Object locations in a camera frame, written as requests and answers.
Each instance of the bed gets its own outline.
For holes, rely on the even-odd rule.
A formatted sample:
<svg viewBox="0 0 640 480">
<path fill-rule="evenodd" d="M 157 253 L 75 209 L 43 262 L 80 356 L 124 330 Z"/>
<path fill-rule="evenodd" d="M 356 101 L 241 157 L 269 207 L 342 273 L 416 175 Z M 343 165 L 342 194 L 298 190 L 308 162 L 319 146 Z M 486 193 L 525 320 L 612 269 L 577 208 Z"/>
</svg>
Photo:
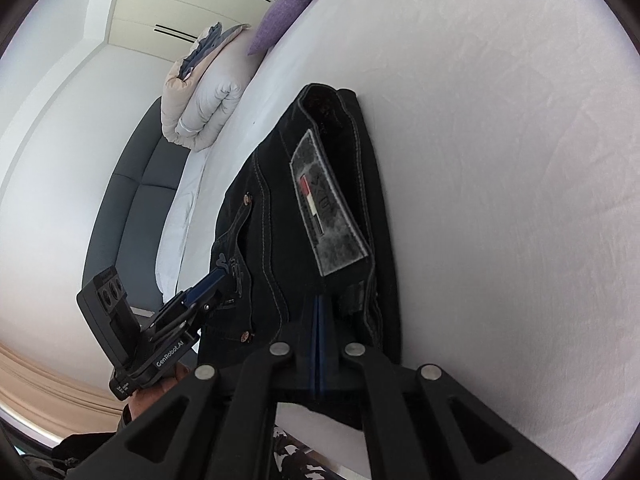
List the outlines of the bed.
<svg viewBox="0 0 640 480">
<path fill-rule="evenodd" d="M 580 480 L 640 420 L 640 57 L 603 0 L 314 0 L 168 213 L 163 293 L 209 268 L 226 188 L 309 82 L 358 95 L 385 189 L 403 364 L 440 364 Z M 367 475 L 361 434 L 284 430 Z"/>
</svg>

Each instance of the purple pillow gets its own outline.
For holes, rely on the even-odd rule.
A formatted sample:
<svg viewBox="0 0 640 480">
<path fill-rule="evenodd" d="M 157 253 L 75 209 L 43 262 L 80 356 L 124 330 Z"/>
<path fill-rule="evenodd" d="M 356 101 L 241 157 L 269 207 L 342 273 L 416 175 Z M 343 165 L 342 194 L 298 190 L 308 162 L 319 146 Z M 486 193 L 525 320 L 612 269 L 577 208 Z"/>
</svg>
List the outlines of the purple pillow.
<svg viewBox="0 0 640 480">
<path fill-rule="evenodd" d="M 264 52 L 280 41 L 311 0 L 276 0 L 262 18 L 247 55 Z"/>
</svg>

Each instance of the screw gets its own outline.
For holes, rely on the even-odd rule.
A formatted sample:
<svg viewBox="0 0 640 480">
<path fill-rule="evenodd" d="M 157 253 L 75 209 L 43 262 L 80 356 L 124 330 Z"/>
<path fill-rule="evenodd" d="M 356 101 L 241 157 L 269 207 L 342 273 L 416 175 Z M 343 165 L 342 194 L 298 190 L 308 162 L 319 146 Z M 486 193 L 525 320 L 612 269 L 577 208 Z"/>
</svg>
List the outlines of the screw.
<svg viewBox="0 0 640 480">
<path fill-rule="evenodd" d="M 286 343 L 274 343 L 270 346 L 271 355 L 287 355 L 289 353 L 289 345 Z"/>
<path fill-rule="evenodd" d="M 436 365 L 424 365 L 420 369 L 420 375 L 428 381 L 437 381 L 442 376 L 442 370 Z"/>
<path fill-rule="evenodd" d="M 216 369 L 211 365 L 200 365 L 196 368 L 196 378 L 201 381 L 208 381 L 216 374 Z"/>
<path fill-rule="evenodd" d="M 366 348 L 360 343 L 349 343 L 344 347 L 344 352 L 351 357 L 359 357 L 364 354 Z"/>
</svg>

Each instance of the upholstered headboard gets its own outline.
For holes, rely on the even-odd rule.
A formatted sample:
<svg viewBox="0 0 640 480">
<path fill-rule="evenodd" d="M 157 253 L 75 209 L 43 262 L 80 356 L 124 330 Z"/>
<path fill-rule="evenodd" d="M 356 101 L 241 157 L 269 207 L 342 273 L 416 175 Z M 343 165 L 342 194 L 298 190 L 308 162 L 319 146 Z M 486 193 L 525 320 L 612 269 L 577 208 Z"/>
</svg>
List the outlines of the upholstered headboard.
<svg viewBox="0 0 640 480">
<path fill-rule="evenodd" d="M 118 161 L 84 261 L 82 285 L 109 266 L 118 269 L 132 307 L 156 312 L 156 254 L 189 150 L 162 136 L 160 99 L 136 127 Z"/>
</svg>

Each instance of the triangular cutout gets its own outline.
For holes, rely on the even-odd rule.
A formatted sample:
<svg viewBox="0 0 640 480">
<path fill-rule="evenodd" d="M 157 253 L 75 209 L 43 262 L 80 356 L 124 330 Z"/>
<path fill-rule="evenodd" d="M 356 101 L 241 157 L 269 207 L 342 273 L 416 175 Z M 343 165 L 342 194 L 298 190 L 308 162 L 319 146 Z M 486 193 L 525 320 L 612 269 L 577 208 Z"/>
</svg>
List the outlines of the triangular cutout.
<svg viewBox="0 0 640 480">
<path fill-rule="evenodd" d="M 492 458 L 511 450 L 511 444 L 504 436 L 458 398 L 451 397 L 449 407 L 476 462 L 487 463 Z"/>
<path fill-rule="evenodd" d="M 161 463 L 188 404 L 189 401 L 185 397 L 176 399 L 126 443 L 127 449 L 151 462 Z"/>
</svg>

